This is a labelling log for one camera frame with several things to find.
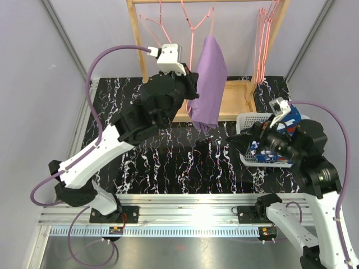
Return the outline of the blue patterned trousers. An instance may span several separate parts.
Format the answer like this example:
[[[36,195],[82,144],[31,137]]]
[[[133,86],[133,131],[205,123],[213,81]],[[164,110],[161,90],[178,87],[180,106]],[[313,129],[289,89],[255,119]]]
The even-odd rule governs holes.
[[[270,122],[272,119],[273,115],[271,115],[265,122]],[[258,142],[253,141],[247,151],[250,151],[252,155],[257,155],[257,158],[274,154],[286,159],[282,151],[290,144],[291,138],[301,119],[302,117],[298,110],[293,109],[286,117],[271,128],[271,131],[268,133],[268,148],[260,147]]]

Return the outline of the purple trousers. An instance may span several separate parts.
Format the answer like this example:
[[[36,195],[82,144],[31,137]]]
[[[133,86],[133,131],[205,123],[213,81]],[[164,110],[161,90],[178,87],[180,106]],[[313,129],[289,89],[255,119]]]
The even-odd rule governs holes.
[[[228,75],[222,50],[212,35],[204,40],[196,72],[199,98],[189,100],[186,110],[194,127],[206,135],[218,126]]]

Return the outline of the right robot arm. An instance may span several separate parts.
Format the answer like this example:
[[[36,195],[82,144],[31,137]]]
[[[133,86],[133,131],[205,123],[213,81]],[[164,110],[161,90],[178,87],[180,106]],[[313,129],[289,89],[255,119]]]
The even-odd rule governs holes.
[[[316,235],[287,210],[276,194],[257,199],[255,217],[275,224],[300,254],[302,268],[358,268],[346,227],[340,223],[337,203],[344,193],[337,169],[323,155],[328,138],[319,122],[303,119],[294,134],[279,132],[269,122],[256,122],[227,141],[244,154],[253,141],[291,161],[292,173],[309,206]]]

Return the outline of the pink hanger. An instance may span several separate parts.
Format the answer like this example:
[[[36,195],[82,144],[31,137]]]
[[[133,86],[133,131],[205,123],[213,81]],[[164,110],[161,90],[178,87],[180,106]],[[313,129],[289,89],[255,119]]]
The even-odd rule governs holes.
[[[180,3],[181,3],[183,13],[185,15],[185,19],[190,27],[190,30],[191,30],[190,64],[189,64],[189,70],[191,71],[192,70],[193,52],[194,52],[195,31],[204,23],[204,21],[206,19],[208,19],[210,16],[212,16],[213,18],[211,21],[210,35],[213,33],[214,20],[215,20],[215,8],[214,8],[214,6],[211,6],[210,9],[208,10],[207,14],[202,18],[202,20],[200,22],[198,22],[196,25],[193,25],[193,23],[191,22],[191,20],[188,16],[188,12],[186,10],[184,1],[180,1]]]
[[[161,1],[161,0],[158,0],[158,3],[159,3],[159,18],[158,18],[157,21],[154,20],[154,19],[152,19],[152,18],[146,17],[146,16],[143,15],[143,14],[140,14],[140,15],[139,15],[139,19],[141,20],[142,25],[146,28],[146,30],[147,30],[147,32],[150,34],[150,36],[154,39],[155,43],[156,43],[158,46],[161,46],[162,44],[160,43],[159,39],[158,39],[157,36],[151,31],[150,27],[149,27],[148,24],[147,24],[147,22],[151,22],[152,24],[158,25],[158,26],[161,28],[161,30],[162,30],[162,32],[163,32],[163,34],[164,34],[164,36],[165,36],[165,38],[166,38],[168,44],[172,43],[172,41],[171,41],[171,39],[170,39],[170,37],[169,37],[169,35],[168,35],[168,33],[167,33],[167,31],[166,31],[164,25],[163,25],[162,1]]]

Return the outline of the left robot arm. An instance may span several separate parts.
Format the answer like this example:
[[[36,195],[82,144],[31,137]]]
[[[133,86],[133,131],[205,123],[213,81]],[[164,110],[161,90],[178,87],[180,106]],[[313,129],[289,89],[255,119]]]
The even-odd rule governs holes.
[[[98,138],[73,159],[59,163],[55,192],[60,201],[72,206],[96,209],[108,222],[121,218],[122,205],[92,176],[113,159],[168,128],[184,100],[197,99],[198,73],[159,73],[140,87],[140,96],[121,110]]]

